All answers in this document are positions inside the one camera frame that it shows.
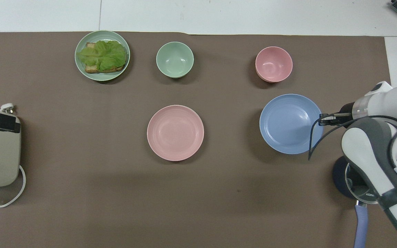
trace blue plate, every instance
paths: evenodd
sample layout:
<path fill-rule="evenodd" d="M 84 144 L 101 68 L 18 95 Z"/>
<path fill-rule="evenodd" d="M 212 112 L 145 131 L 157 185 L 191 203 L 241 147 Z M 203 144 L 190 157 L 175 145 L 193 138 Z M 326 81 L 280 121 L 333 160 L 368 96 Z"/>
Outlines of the blue plate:
<path fill-rule="evenodd" d="M 260 131 L 266 143 L 285 154 L 309 150 L 310 131 L 321 110 L 307 97 L 285 94 L 272 99 L 260 115 Z M 323 127 L 315 125 L 313 145 L 323 135 Z"/>

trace plate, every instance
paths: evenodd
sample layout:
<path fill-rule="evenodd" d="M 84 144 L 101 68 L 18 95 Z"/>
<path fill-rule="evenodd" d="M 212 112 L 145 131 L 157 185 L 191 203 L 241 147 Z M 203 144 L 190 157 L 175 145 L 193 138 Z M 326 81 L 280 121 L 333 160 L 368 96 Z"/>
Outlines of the plate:
<path fill-rule="evenodd" d="M 309 150 L 312 124 L 321 110 L 307 97 L 285 94 L 272 99 L 260 115 L 260 132 L 266 143 L 285 154 Z M 315 125 L 312 147 L 323 135 L 323 127 Z"/>
<path fill-rule="evenodd" d="M 198 151 L 204 133 L 203 122 L 194 110 L 183 105 L 170 105 L 153 115 L 146 136 L 159 157 L 180 161 Z"/>
<path fill-rule="evenodd" d="M 85 72 L 85 64 L 82 63 L 82 61 L 80 61 L 76 53 L 82 51 L 82 49 L 86 47 L 87 42 L 96 43 L 98 41 L 117 41 L 125 48 L 127 56 L 126 56 L 125 67 L 123 68 L 123 70 L 121 70 L 120 72 L 111 72 L 111 73 Z M 123 37 L 115 32 L 107 31 L 107 30 L 94 31 L 85 35 L 84 38 L 82 38 L 81 41 L 79 41 L 76 50 L 74 52 L 74 61 L 76 62 L 76 66 L 78 67 L 79 71 L 86 77 L 96 81 L 107 81 L 118 77 L 127 68 L 128 63 L 130 62 L 130 57 L 131 57 L 130 47 L 128 46 L 128 43 L 123 39 Z"/>

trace pink bowl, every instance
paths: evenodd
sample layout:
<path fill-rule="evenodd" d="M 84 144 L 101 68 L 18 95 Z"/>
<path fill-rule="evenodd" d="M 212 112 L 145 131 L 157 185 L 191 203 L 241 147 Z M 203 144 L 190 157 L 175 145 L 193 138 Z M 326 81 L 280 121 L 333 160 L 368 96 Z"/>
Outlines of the pink bowl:
<path fill-rule="evenodd" d="M 292 58 L 285 49 L 277 46 L 266 47 L 255 59 L 255 70 L 262 80 L 269 83 L 280 82 L 292 72 Z"/>

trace sandwich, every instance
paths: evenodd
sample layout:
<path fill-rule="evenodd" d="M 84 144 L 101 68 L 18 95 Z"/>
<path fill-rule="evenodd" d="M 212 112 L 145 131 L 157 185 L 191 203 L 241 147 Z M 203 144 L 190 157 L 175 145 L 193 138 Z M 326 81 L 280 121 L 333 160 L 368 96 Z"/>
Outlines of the sandwich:
<path fill-rule="evenodd" d="M 127 58 L 125 48 L 117 41 L 87 42 L 86 47 L 76 54 L 85 64 L 87 73 L 120 72 Z"/>

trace bread slice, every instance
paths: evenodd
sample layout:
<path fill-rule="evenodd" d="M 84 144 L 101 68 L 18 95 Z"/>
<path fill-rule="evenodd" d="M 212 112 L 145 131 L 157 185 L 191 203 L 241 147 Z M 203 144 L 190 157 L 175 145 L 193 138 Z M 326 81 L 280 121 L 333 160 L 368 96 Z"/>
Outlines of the bread slice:
<path fill-rule="evenodd" d="M 95 43 L 87 42 L 87 47 L 94 48 L 94 44 L 95 44 Z M 98 71 L 98 67 L 97 67 L 96 65 L 93 65 L 93 66 L 85 65 L 85 72 L 87 72 L 87 73 L 110 73 L 110 72 L 120 72 L 121 70 L 123 70 L 124 67 L 125 67 L 125 65 L 123 65 L 123 66 L 121 66 L 121 67 L 112 68 L 112 69 L 110 69 L 110 70 Z"/>

